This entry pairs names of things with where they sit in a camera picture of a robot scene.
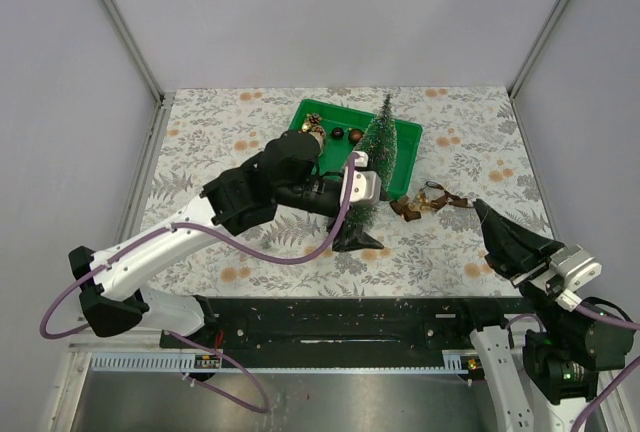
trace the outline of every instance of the cable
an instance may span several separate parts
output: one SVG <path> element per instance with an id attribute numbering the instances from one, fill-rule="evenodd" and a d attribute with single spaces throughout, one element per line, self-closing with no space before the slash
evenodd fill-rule
<path id="1" fill-rule="evenodd" d="M 627 365 L 622 372 L 618 374 L 618 376 L 611 381 L 609 385 L 605 387 L 605 389 L 598 395 L 595 399 L 591 401 L 589 405 L 587 405 L 580 415 L 576 418 L 576 421 L 573 423 L 573 427 L 571 427 L 571 432 L 578 432 L 582 424 L 584 424 L 589 416 L 593 413 L 598 406 L 618 387 L 624 379 L 626 379 L 631 372 L 633 372 L 636 367 L 640 365 L 640 356 L 636 357 L 629 365 Z"/>
<path id="2" fill-rule="evenodd" d="M 544 332 L 544 325 L 542 325 L 542 321 L 540 320 L 540 318 L 536 315 L 536 314 L 531 314 L 531 313 L 525 313 L 525 314 L 520 314 L 520 315 L 516 315 L 513 319 L 511 319 L 509 322 L 507 322 L 507 325 L 505 326 L 505 329 L 509 329 L 511 328 L 511 326 L 518 322 L 519 320 L 522 319 L 535 319 L 536 322 L 538 322 L 538 327 L 540 328 L 540 332 Z"/>
<path id="3" fill-rule="evenodd" d="M 346 177 L 347 182 L 345 184 L 345 190 L 346 191 L 350 191 L 351 187 L 353 185 L 353 178 L 354 178 L 355 169 L 356 169 L 356 157 L 357 157 L 357 154 L 353 154 L 352 153 L 351 155 L 349 155 L 349 158 L 347 159 L 347 177 Z M 85 274 L 80 279 L 76 280 L 73 284 L 69 285 L 66 289 L 64 289 L 62 291 L 62 293 L 58 297 L 56 297 L 54 299 L 54 301 L 51 303 L 51 305 L 47 308 L 46 312 L 42 316 L 42 320 L 40 321 L 40 327 L 39 327 L 40 335 L 45 339 L 53 340 L 53 339 L 61 339 L 61 338 L 64 338 L 64 337 L 68 337 L 70 335 L 74 335 L 74 334 L 77 334 L 78 332 L 86 330 L 89 327 L 89 324 L 83 324 L 83 325 L 80 325 L 80 326 L 75 327 L 73 329 L 66 330 L 64 332 L 51 333 L 51 332 L 49 332 L 47 330 L 47 325 L 49 323 L 49 320 L 51 319 L 51 316 L 56 311 L 56 309 L 60 306 L 62 301 L 64 299 L 66 299 L 74 290 L 76 290 L 76 288 L 80 287 L 81 285 L 84 285 L 86 282 L 88 282 L 93 277 L 95 277 L 98 273 L 100 273 L 103 270 L 105 270 L 108 265 L 114 264 L 115 262 L 120 260 L 122 257 L 124 257 L 126 254 L 128 254 L 131 251 L 137 249 L 138 247 L 140 247 L 141 245 L 143 245 L 143 244 L 147 243 L 148 241 L 154 239 L 155 237 L 158 237 L 160 235 L 166 234 L 166 233 L 168 233 L 171 230 L 174 230 L 176 228 L 199 230 L 201 232 L 207 233 L 209 235 L 212 235 L 212 236 L 218 238 L 222 242 L 225 242 L 225 243 L 231 245 L 232 247 L 235 247 L 235 248 L 245 252 L 246 254 L 252 255 L 253 257 L 257 257 L 257 258 L 265 260 L 267 262 L 273 262 L 273 263 L 282 264 L 282 265 L 295 265 L 295 264 L 302 264 L 304 262 L 308 262 L 310 260 L 313 260 L 316 257 L 318 257 L 322 252 L 324 252 L 324 250 L 327 249 L 329 247 L 329 245 L 331 245 L 333 243 L 333 240 L 336 238 L 336 236 L 340 232 L 340 227 L 342 227 L 342 223 L 344 222 L 344 219 L 345 219 L 345 217 L 347 215 L 347 212 L 349 211 L 350 203 L 349 203 L 349 198 L 348 197 L 349 197 L 349 195 L 345 194 L 345 197 L 342 199 L 342 203 L 340 204 L 340 210 L 339 210 L 338 215 L 336 217 L 335 223 L 333 224 L 331 232 L 329 233 L 327 238 L 324 240 L 324 242 L 322 242 L 322 244 L 320 244 L 320 246 L 316 250 L 311 252 L 310 254 L 307 254 L 307 255 L 305 255 L 303 257 L 293 258 L 293 259 L 273 257 L 273 256 L 269 256 L 269 255 L 263 254 L 261 252 L 258 252 L 257 250 L 251 249 L 251 248 L 249 248 L 249 247 L 247 247 L 247 246 L 245 246 L 245 245 L 243 245 L 243 244 L 241 244 L 239 242 L 236 242 L 232 238 L 230 238 L 230 237 L 218 232 L 217 230 L 211 229 L 210 227 L 206 227 L 204 225 L 193 224 L 193 223 L 188 223 L 188 222 L 178 222 L 178 223 L 175 223 L 175 224 L 171 224 L 170 228 L 161 228 L 161 229 L 153 230 L 153 231 L 149 232 L 148 234 L 145 234 L 145 235 L 139 237 L 138 239 L 136 239 L 132 243 L 128 244 L 126 247 L 123 247 L 122 250 L 116 252 L 114 255 L 109 257 L 107 259 L 107 263 L 106 264 L 101 264 L 101 265 L 97 266 L 95 269 L 89 271 L 87 274 Z M 181 336 L 180 334 L 178 334 L 176 332 L 170 332 L 170 333 L 176 339 L 184 342 L 185 344 L 187 344 L 187 345 L 189 345 L 191 347 L 195 347 L 197 349 L 205 350 L 205 351 L 207 351 L 207 352 L 209 352 L 211 354 L 214 354 L 214 355 L 220 357 L 223 360 L 228 361 L 229 363 L 231 363 L 235 367 L 237 367 L 256 386 L 256 388 L 258 389 L 258 392 L 260 393 L 260 395 L 262 396 L 262 398 L 264 400 L 265 406 L 264 407 L 257 407 L 255 405 L 249 404 L 249 403 L 243 401 L 242 399 L 239 399 L 239 398 L 229 394 L 228 392 L 225 392 L 224 390 L 221 390 L 221 389 L 219 389 L 219 388 L 217 388 L 217 387 L 215 387 L 213 385 L 206 384 L 204 382 L 194 382 L 194 383 L 196 383 L 197 385 L 199 385 L 201 387 L 204 387 L 205 389 L 211 390 L 212 392 L 220 394 L 223 397 L 231 400 L 232 402 L 234 402 L 234 403 L 236 403 L 236 404 L 238 404 L 238 405 L 240 405 L 242 407 L 245 407 L 245 408 L 247 408 L 247 409 L 249 409 L 249 410 L 251 410 L 253 412 L 266 413 L 266 412 L 268 412 L 270 410 L 269 399 L 267 397 L 266 392 L 264 391 L 264 389 L 260 385 L 260 382 L 258 382 L 258 380 L 247 369 L 245 369 L 240 363 L 236 362 L 231 357 L 229 357 L 227 355 L 224 355 L 222 352 L 218 352 L 215 349 L 209 349 L 207 347 L 198 345 L 195 342 L 192 342 L 191 340 L 187 339 L 186 337 Z"/>
<path id="4" fill-rule="evenodd" d="M 615 325 L 616 327 L 621 327 L 623 329 L 629 330 L 640 330 L 640 324 L 636 324 L 635 322 L 628 322 L 626 320 L 617 319 L 615 317 L 611 317 L 606 315 L 604 311 L 596 312 L 595 310 L 588 309 L 584 305 L 578 304 L 575 310 L 582 315 L 589 317 L 590 319 L 597 320 L 599 322 L 604 322 L 605 324 Z"/>
<path id="5" fill-rule="evenodd" d="M 251 383 L 256 387 L 256 389 L 258 390 L 258 392 L 262 396 L 262 400 L 264 402 L 264 407 L 258 407 L 257 405 L 250 404 L 248 402 L 245 402 L 242 399 L 239 399 L 238 397 L 236 397 L 234 395 L 231 395 L 228 392 L 225 392 L 222 389 L 219 389 L 218 387 L 215 387 L 215 386 L 213 386 L 211 384 L 207 384 L 205 382 L 198 382 L 197 380 L 194 379 L 193 383 L 195 385 L 198 385 L 198 386 L 203 387 L 203 388 L 205 388 L 207 390 L 215 392 L 216 394 L 220 394 L 223 397 L 229 399 L 230 401 L 240 405 L 241 407 L 244 407 L 245 409 L 249 409 L 252 412 L 257 412 L 259 414 L 266 414 L 267 412 L 269 412 L 271 410 L 271 406 L 269 405 L 269 397 L 267 396 L 267 393 L 265 392 L 264 388 L 262 387 L 262 384 L 260 384 L 258 379 L 256 379 L 255 376 L 251 372 L 249 372 L 247 369 L 245 369 L 239 362 L 237 362 L 236 360 L 232 359 L 228 355 L 223 354 L 222 352 L 220 352 L 217 349 L 210 349 L 210 348 L 204 347 L 204 346 L 202 346 L 200 344 L 196 344 L 192 340 L 189 340 L 186 337 L 183 337 L 182 335 L 177 334 L 176 332 L 169 332 L 169 333 L 173 337 L 178 339 L 179 341 L 184 342 L 185 344 L 187 344 L 189 347 L 193 347 L 194 349 L 204 350 L 205 352 L 208 352 L 210 354 L 216 355 L 217 357 L 220 357 L 221 360 L 226 360 L 227 362 L 232 364 L 234 367 L 236 367 L 238 370 L 240 370 L 251 381 Z"/>

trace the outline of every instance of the tabletop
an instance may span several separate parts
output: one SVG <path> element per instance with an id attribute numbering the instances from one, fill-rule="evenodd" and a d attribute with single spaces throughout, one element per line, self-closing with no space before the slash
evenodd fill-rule
<path id="1" fill-rule="evenodd" d="M 507 92 L 487 86 L 179 90 L 142 229 L 279 137 L 303 99 L 375 113 L 387 92 L 396 118 L 423 126 L 409 197 L 433 180 L 451 193 L 483 198 L 510 219 L 551 236 Z M 298 257 L 323 241 L 326 225 L 324 217 L 280 207 L 274 221 L 239 240 L 270 255 Z M 150 285 L 181 295 L 226 297 L 518 295 L 484 262 L 473 209 L 446 206 L 405 222 L 381 204 L 369 233 L 384 250 L 327 250 L 295 266 L 262 262 L 216 244 L 160 273 Z"/>

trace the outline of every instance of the floral tablecloth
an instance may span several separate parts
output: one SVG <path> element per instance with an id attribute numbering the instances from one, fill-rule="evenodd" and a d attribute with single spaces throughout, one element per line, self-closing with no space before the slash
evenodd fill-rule
<path id="1" fill-rule="evenodd" d="M 176 94 L 142 228 L 188 202 L 222 171 L 279 137 L 301 100 L 376 112 L 387 92 L 397 118 L 423 126 L 409 196 L 427 179 L 481 197 L 531 230 L 549 235 L 522 137 L 503 87 L 184 89 Z M 298 266 L 268 264 L 225 244 L 167 269 L 151 286 L 206 296 L 509 296 L 511 285 L 484 263 L 472 209 L 447 206 L 405 222 L 379 206 L 370 232 L 381 251 L 335 254 Z M 271 255 L 296 257 L 326 237 L 326 219 L 280 207 L 276 219 L 240 240 Z"/>

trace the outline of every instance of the green tray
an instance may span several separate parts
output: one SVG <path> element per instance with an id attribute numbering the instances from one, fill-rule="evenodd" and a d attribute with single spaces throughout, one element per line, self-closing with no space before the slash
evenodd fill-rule
<path id="1" fill-rule="evenodd" d="M 322 117 L 320 125 L 327 131 L 324 152 L 318 162 L 320 172 L 342 170 L 349 153 L 353 150 L 353 145 L 349 142 L 347 135 L 349 128 L 366 130 L 374 114 L 361 112 L 359 110 L 340 107 L 338 105 L 325 104 L 317 100 L 305 99 L 300 102 L 298 111 L 291 121 L 290 130 L 300 130 L 307 114 L 317 113 Z M 334 127 L 344 129 L 342 139 L 332 139 L 329 137 Z M 411 182 L 411 172 L 416 161 L 422 126 L 396 119 L 396 130 L 398 131 L 398 159 L 396 168 L 393 171 L 389 194 L 397 199 L 407 193 L 409 182 Z"/>

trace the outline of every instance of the table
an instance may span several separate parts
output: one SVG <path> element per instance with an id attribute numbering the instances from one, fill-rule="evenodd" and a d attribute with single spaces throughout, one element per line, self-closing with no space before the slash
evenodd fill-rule
<path id="1" fill-rule="evenodd" d="M 534 232 L 551 235 L 507 92 L 489 86 L 179 90 L 142 229 L 279 137 L 301 100 L 375 112 L 387 92 L 393 95 L 395 117 L 423 126 L 410 197 L 426 180 L 434 180 L 452 193 L 481 197 Z M 369 233 L 385 244 L 384 250 L 325 251 L 306 264 L 279 266 L 216 244 L 157 275 L 150 285 L 175 294 L 227 297 L 518 295 L 485 264 L 474 210 L 448 206 L 407 223 L 387 204 L 378 209 Z M 245 232 L 240 240 L 271 255 L 297 257 L 325 237 L 325 218 L 280 207 L 274 221 Z"/>

